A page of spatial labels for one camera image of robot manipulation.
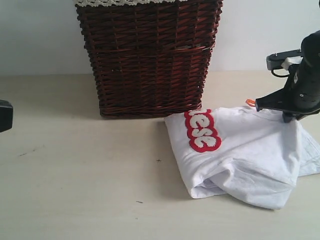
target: black cable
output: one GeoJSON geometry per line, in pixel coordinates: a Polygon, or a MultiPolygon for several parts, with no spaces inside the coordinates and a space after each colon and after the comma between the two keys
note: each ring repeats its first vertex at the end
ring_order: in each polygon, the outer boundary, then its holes
{"type": "Polygon", "coordinates": [[[290,74],[287,74],[287,75],[278,75],[278,74],[275,73],[275,70],[274,70],[274,69],[271,70],[271,73],[272,73],[273,76],[276,76],[277,78],[287,78],[287,77],[290,76],[290,74]]]}

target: white t-shirt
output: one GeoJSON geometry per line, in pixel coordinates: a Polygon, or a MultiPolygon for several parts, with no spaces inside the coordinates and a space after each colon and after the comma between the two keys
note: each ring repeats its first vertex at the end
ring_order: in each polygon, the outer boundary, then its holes
{"type": "Polygon", "coordinates": [[[320,172],[320,146],[279,111],[201,109],[165,118],[189,194],[228,193],[248,204],[281,209],[298,176],[320,172]]]}

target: wicker basket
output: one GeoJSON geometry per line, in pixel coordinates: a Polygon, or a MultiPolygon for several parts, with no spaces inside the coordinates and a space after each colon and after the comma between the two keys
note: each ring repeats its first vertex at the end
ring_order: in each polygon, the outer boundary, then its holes
{"type": "Polygon", "coordinates": [[[164,117],[201,107],[222,0],[78,6],[107,118],[164,117]]]}

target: woven basket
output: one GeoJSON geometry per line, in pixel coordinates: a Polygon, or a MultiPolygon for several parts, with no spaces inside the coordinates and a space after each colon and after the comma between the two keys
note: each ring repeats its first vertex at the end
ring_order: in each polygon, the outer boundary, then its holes
{"type": "Polygon", "coordinates": [[[78,6],[107,118],[164,117],[201,107],[222,0],[78,6]]]}

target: white wall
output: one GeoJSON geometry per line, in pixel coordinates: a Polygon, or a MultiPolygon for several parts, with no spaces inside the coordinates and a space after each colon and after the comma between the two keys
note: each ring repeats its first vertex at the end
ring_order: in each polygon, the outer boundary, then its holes
{"type": "MultiPolygon", "coordinates": [[[[211,70],[264,70],[320,29],[318,0],[224,0],[211,70]]],[[[72,0],[0,0],[0,75],[91,73],[72,0]]]]}

